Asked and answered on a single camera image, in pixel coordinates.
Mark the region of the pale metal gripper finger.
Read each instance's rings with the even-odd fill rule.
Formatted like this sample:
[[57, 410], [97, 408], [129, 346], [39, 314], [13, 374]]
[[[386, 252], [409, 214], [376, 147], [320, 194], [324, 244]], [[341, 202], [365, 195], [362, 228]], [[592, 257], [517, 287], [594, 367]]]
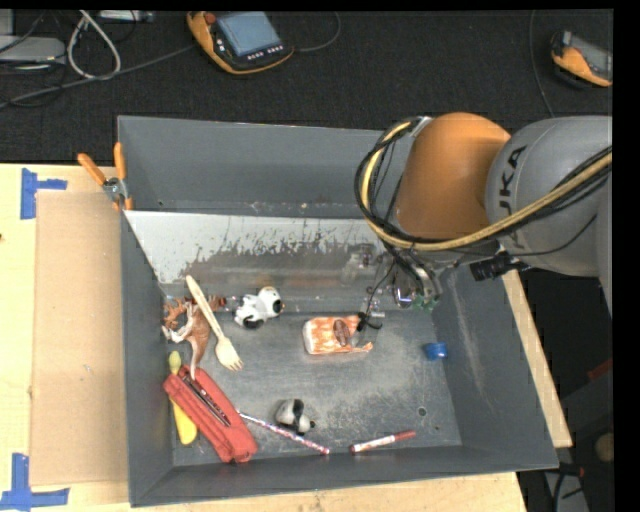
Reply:
[[362, 303], [357, 316], [358, 331], [364, 331], [365, 329], [378, 330], [383, 325], [385, 312], [381, 309], [380, 301], [378, 299], [372, 299], [365, 300]]
[[384, 268], [385, 256], [382, 253], [351, 252], [341, 270], [341, 284], [375, 284], [382, 277]]

